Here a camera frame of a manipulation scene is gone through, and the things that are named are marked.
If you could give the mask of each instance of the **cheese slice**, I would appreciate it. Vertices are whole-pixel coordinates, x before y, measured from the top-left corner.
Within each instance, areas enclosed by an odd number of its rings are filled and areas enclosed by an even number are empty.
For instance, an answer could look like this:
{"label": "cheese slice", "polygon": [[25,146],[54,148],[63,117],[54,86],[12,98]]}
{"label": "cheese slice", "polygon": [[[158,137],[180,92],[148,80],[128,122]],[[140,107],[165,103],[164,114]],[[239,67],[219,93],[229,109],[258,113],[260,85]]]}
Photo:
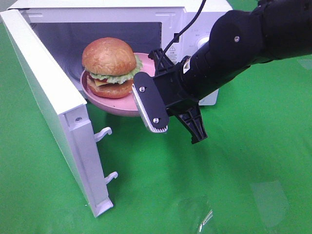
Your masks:
{"label": "cheese slice", "polygon": [[98,79],[95,79],[94,82],[96,83],[96,86],[108,84],[107,82],[105,82],[105,81],[100,81],[100,80],[98,80]]}

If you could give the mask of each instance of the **pink plate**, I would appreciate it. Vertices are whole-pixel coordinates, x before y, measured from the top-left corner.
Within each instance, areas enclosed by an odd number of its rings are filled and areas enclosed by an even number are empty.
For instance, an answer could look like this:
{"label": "pink plate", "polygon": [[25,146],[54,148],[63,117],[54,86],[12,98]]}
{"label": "pink plate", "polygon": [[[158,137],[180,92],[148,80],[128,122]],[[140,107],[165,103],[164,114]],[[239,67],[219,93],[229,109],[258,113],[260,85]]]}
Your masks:
{"label": "pink plate", "polygon": [[[137,55],[143,63],[141,72],[146,72],[153,77],[155,73],[154,61],[149,59],[147,57],[148,55],[144,53],[135,53],[135,55]],[[87,74],[85,71],[81,74],[80,82],[88,100],[98,108],[117,116],[139,116],[132,94],[116,99],[98,97],[89,90],[87,86]]]}

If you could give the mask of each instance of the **microwave knob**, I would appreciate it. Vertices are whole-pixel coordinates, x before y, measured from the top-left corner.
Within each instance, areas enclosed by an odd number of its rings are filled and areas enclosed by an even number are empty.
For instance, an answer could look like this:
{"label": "microwave knob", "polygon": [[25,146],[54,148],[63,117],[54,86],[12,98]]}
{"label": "microwave knob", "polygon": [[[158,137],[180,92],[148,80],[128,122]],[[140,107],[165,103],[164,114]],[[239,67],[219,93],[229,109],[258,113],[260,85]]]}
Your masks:
{"label": "microwave knob", "polygon": [[209,37],[204,37],[200,39],[197,43],[197,48],[199,49],[200,47],[202,47],[207,41],[209,41]]}

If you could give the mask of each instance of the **hamburger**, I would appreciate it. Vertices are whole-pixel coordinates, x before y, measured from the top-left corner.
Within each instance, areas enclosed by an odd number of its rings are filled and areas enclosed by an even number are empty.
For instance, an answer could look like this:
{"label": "hamburger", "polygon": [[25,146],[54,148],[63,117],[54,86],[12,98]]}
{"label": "hamburger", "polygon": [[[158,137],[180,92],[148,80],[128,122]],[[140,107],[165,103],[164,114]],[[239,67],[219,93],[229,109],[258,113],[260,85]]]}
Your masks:
{"label": "hamburger", "polygon": [[122,98],[132,90],[133,77],[142,62],[132,48],[117,38],[100,38],[82,53],[82,65],[91,92],[103,98]]}

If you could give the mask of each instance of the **black cable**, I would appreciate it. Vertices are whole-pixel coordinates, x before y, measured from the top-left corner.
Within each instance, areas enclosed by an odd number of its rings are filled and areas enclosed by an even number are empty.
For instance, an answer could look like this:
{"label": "black cable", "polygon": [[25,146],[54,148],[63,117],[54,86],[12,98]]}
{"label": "black cable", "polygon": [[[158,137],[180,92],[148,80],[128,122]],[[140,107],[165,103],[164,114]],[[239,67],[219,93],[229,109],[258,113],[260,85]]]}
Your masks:
{"label": "black cable", "polygon": [[161,61],[163,59],[163,57],[165,56],[166,52],[168,51],[168,49],[170,48],[170,46],[186,31],[188,30],[188,28],[196,21],[196,19],[198,18],[199,14],[201,13],[202,9],[204,8],[204,5],[206,3],[206,0],[203,0],[201,2],[201,5],[197,11],[197,13],[195,14],[195,16],[193,17],[193,19],[188,23],[188,25],[186,25],[178,34],[176,34],[176,36],[169,42],[169,44],[166,46],[166,48],[163,50],[159,61],[157,63],[157,67],[156,67],[156,71],[158,71],[159,66],[161,64]]}

